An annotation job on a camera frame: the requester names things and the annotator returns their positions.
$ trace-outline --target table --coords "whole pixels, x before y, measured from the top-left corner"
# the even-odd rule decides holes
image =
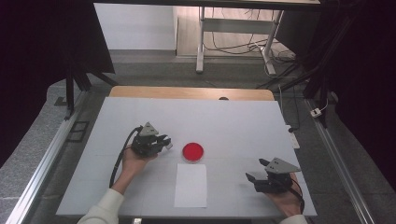
[[[219,97],[230,101],[219,101]],[[126,136],[142,120],[150,121],[160,134],[168,134],[174,146],[162,152],[134,179],[125,193],[120,216],[281,216],[271,201],[257,193],[245,177],[245,172],[265,176],[258,158],[279,157],[299,166],[271,92],[168,87],[113,88],[57,215],[83,216],[98,202],[108,188],[112,167]],[[207,170],[207,208],[173,206],[177,164],[186,163],[181,158],[181,148],[189,142],[198,142],[205,149],[199,163]],[[297,176],[306,203],[304,214],[315,216],[303,174]]]
[[[319,0],[290,0],[290,2],[301,5],[319,5]],[[259,34],[268,35],[265,47],[260,48],[260,53],[264,59],[264,66],[269,76],[275,76],[276,71],[271,62],[270,50],[274,41],[277,27],[280,23],[283,10],[276,13],[273,21],[249,21],[214,19],[205,17],[205,7],[200,7],[200,35],[197,52],[196,72],[204,72],[204,32],[238,33],[238,34]]]

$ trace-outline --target red petri dish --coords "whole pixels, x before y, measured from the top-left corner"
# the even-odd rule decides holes
[[[186,161],[198,162],[204,156],[204,149],[198,143],[188,143],[182,153]]]

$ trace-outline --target human hand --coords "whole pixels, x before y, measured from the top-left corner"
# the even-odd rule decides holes
[[[157,156],[155,154],[153,157],[141,158],[132,151],[131,145],[129,145],[123,151],[120,176],[111,188],[123,194],[134,177],[145,168],[149,161],[154,160]]]
[[[291,173],[290,176],[295,181],[293,181],[291,188],[301,195],[300,188],[296,184],[297,177],[295,173]],[[279,209],[279,211],[281,211],[286,217],[301,215],[300,200],[290,191],[286,191],[284,193],[265,193],[265,195],[273,201],[277,209]]]
[[[155,154],[153,157],[149,158],[139,157],[131,149],[131,145],[129,145],[123,153],[122,173],[132,176],[138,175],[145,168],[146,164],[149,161],[154,160],[158,156],[157,154]]]

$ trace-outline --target black curtain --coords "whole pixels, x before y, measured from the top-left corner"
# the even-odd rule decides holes
[[[1,1],[0,31],[3,165],[46,102],[48,87],[65,78],[71,60],[102,72],[114,73],[114,68],[89,1]]]
[[[396,189],[396,16],[394,1],[369,0],[332,60],[336,113]]]

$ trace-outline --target wrist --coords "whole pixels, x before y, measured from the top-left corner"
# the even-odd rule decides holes
[[[133,179],[133,173],[121,172],[119,178],[111,188],[123,195]]]

